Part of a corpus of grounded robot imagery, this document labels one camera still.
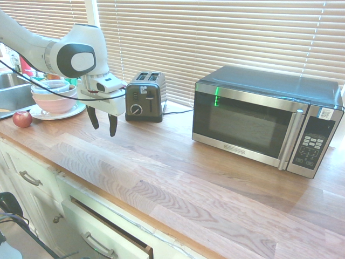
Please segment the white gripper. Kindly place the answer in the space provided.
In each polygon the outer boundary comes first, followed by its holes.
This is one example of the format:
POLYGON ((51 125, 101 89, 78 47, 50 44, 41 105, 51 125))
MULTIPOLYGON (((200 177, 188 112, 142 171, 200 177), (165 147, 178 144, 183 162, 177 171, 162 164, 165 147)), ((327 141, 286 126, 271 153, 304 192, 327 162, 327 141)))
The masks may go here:
POLYGON ((95 130, 99 128, 99 122, 95 110, 108 113, 109 135, 114 137, 118 126, 118 118, 125 112, 125 90, 119 89, 111 93, 90 93, 86 89, 77 88, 77 97, 86 105, 87 113, 95 130))

